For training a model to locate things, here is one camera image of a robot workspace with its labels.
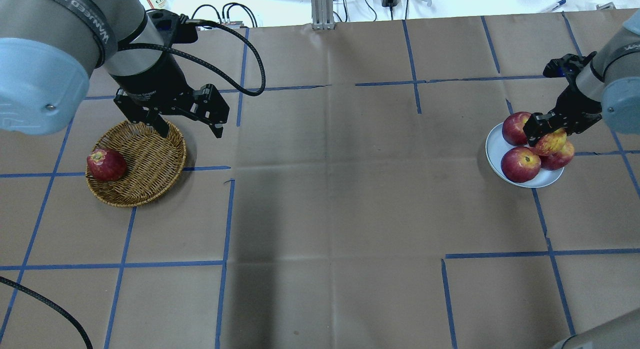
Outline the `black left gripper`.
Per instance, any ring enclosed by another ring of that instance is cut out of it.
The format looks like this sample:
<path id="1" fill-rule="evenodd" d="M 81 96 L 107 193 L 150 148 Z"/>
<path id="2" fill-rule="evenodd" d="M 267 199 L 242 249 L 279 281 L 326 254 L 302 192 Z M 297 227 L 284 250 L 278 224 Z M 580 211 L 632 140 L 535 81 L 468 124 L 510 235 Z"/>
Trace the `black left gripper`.
<path id="1" fill-rule="evenodd" d="M 114 75 L 113 79 L 121 89 L 114 98 L 115 105 L 128 121 L 148 122 L 166 139 L 170 127 L 159 115 L 182 115 L 209 125 L 213 135 L 222 138 L 229 105 L 213 84 L 190 87 L 174 57 L 161 56 L 138 74 Z"/>

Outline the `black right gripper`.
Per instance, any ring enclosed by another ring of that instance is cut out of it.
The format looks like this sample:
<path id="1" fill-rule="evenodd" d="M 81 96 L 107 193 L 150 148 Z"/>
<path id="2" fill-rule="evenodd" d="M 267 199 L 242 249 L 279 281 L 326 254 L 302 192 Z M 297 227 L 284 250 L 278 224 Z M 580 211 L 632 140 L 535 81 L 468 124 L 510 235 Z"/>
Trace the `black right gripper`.
<path id="1" fill-rule="evenodd" d="M 566 139 L 581 134 L 602 119 L 602 105 L 569 86 L 547 113 L 534 112 L 523 128 L 525 143 L 535 147 L 543 139 Z"/>

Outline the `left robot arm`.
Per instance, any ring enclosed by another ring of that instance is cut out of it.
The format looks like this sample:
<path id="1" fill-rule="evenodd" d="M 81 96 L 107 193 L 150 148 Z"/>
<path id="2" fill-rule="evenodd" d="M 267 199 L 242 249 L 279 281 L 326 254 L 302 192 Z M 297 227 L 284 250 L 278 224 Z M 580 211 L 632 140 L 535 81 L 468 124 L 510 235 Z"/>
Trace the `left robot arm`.
<path id="1" fill-rule="evenodd" d="M 212 84 L 193 89 L 173 44 L 197 41 L 199 21 L 139 0 L 1 0 L 1 129 L 49 135 L 71 122 L 95 69 L 118 84 L 115 105 L 162 137 L 166 115 L 223 134 L 229 106 Z"/>

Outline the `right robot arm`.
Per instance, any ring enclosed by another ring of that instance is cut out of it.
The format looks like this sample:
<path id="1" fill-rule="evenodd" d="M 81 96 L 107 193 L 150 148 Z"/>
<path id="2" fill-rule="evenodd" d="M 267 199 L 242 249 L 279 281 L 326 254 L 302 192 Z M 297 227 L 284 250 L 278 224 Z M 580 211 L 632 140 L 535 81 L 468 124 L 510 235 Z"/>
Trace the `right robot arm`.
<path id="1" fill-rule="evenodd" d="M 547 114 L 533 113 L 523 126 L 534 146 L 542 137 L 563 129 L 581 134 L 605 121 L 621 134 L 639 133 L 640 14 L 635 12 L 598 52 L 587 56 L 567 53 L 550 60 L 546 78 L 565 78 L 567 88 Z"/>

